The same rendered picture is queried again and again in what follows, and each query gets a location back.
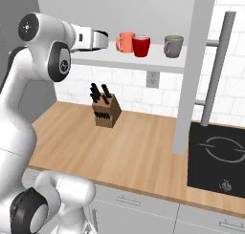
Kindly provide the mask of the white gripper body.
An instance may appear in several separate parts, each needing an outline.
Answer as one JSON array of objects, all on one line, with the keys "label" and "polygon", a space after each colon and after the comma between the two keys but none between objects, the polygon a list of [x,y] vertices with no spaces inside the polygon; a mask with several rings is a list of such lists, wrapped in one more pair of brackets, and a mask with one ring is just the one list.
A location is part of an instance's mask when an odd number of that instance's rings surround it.
[{"label": "white gripper body", "polygon": [[101,50],[108,48],[109,36],[107,32],[93,31],[93,50]]}]

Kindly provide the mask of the grey cabinet door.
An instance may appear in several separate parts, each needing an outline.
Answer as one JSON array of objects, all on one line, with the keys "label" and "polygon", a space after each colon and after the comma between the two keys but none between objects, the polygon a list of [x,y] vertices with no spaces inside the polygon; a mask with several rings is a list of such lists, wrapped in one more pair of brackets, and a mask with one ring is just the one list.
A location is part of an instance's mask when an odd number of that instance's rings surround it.
[{"label": "grey cabinet door", "polygon": [[214,0],[194,0],[186,64],[179,100],[172,152],[185,155],[189,127],[212,19]]}]

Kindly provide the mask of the orange mug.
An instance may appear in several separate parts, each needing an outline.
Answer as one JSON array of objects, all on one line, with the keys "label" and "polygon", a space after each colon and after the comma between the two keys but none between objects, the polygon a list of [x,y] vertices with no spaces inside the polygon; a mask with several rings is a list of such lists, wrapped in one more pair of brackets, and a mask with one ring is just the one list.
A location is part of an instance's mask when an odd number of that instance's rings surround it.
[{"label": "orange mug", "polygon": [[116,49],[121,53],[132,53],[132,39],[134,36],[134,32],[121,32],[117,37]]}]

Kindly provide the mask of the red mug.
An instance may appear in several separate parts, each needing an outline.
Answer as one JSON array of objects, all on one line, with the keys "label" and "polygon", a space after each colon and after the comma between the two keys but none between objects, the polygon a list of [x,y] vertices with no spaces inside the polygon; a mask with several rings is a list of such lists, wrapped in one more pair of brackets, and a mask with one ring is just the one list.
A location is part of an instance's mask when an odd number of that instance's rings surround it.
[{"label": "red mug", "polygon": [[136,35],[132,39],[132,45],[136,57],[146,57],[150,46],[150,38],[145,35]]}]

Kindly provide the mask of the wooden knife block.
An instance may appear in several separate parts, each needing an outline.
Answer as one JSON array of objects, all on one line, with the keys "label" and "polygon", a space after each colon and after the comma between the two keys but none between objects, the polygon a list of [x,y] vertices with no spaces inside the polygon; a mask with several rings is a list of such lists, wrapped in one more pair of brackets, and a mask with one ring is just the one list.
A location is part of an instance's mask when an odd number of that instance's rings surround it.
[{"label": "wooden knife block", "polygon": [[108,104],[101,98],[97,103],[92,103],[95,122],[97,126],[113,128],[122,110],[114,95],[108,98]]}]

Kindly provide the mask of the grey mug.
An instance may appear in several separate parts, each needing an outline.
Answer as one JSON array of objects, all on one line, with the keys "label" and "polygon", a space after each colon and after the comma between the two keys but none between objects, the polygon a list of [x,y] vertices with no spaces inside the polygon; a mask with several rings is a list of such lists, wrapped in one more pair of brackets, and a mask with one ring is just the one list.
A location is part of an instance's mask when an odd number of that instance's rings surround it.
[{"label": "grey mug", "polygon": [[184,42],[181,35],[167,35],[165,37],[164,53],[168,58],[177,58],[180,55]]}]

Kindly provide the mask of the grey tall unit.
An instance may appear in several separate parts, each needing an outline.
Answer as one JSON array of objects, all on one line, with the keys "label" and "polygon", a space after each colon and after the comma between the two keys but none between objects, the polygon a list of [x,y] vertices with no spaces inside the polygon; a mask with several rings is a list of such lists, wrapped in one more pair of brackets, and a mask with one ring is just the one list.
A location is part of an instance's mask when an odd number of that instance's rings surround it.
[{"label": "grey tall unit", "polygon": [[[24,46],[18,36],[18,23],[30,12],[39,12],[37,0],[0,0],[0,86],[7,71],[9,53]],[[21,98],[19,111],[30,123],[56,102],[55,87],[49,81],[30,82]]]}]

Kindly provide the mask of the grey drawer front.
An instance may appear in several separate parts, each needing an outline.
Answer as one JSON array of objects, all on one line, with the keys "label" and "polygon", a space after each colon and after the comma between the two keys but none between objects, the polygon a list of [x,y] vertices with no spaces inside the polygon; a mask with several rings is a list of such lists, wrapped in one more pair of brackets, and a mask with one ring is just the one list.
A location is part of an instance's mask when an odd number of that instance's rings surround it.
[{"label": "grey drawer front", "polygon": [[245,218],[238,218],[183,204],[179,206],[177,221],[195,227],[217,231],[220,234],[245,234],[244,232],[219,226],[219,222],[226,222],[234,225],[243,225],[245,227]]},{"label": "grey drawer front", "polygon": [[40,171],[27,168],[22,177],[22,184],[25,188],[35,187],[35,180],[37,179]]},{"label": "grey drawer front", "polygon": [[[113,203],[115,205],[128,207],[130,209],[139,210],[144,213],[154,214],[156,216],[166,217],[174,220],[177,215],[179,204],[176,202],[168,202],[161,199],[144,196],[121,189],[96,185],[96,200],[105,203]],[[134,206],[124,202],[117,202],[116,197],[124,195],[128,199],[135,199],[141,202],[141,206]]]}]

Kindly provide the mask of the black hob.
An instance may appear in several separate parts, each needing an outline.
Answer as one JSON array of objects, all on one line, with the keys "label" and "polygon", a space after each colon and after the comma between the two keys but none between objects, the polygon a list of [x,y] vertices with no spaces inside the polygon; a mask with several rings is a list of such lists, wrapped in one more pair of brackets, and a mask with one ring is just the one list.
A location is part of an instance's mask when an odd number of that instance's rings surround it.
[{"label": "black hob", "polygon": [[[232,190],[219,184],[227,180]],[[245,198],[245,129],[193,122],[189,129],[188,186]]]}]

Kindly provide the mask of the grey cupboard door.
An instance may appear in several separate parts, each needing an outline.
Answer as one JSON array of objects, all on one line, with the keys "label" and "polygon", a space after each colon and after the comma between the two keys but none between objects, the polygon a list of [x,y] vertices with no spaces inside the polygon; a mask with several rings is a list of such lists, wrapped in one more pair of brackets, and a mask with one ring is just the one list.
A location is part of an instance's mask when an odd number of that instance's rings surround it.
[{"label": "grey cupboard door", "polygon": [[88,216],[98,234],[173,234],[175,218],[147,213],[121,204],[94,200]]}]

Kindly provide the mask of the grey hob knob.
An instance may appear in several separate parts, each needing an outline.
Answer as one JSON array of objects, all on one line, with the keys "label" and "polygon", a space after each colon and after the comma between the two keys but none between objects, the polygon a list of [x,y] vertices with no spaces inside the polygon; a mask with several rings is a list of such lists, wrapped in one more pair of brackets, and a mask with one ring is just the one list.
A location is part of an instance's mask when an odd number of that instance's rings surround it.
[{"label": "grey hob knob", "polygon": [[223,180],[220,184],[219,184],[220,188],[225,191],[225,192],[230,192],[232,190],[232,186],[231,184],[227,181],[227,180]]}]

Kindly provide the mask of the grey wall cabinet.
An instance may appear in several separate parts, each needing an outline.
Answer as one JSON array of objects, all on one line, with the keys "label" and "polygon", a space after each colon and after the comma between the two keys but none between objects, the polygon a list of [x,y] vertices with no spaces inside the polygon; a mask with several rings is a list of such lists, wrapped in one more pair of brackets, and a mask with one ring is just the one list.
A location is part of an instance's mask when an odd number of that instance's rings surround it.
[{"label": "grey wall cabinet", "polygon": [[[187,47],[180,56],[167,58],[165,37],[177,34],[189,42],[194,0],[38,0],[40,11],[69,23],[88,26],[109,34],[106,50],[74,53],[75,64],[181,74]],[[149,53],[136,57],[116,50],[121,32],[150,37]]]}]

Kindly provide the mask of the grey wall socket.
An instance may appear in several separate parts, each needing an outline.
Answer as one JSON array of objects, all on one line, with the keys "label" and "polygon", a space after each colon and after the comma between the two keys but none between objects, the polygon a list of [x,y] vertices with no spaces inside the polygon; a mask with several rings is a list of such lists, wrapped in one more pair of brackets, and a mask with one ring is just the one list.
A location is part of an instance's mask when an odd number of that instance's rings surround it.
[{"label": "grey wall socket", "polygon": [[160,74],[158,72],[147,71],[146,72],[146,87],[147,88],[159,88]]}]

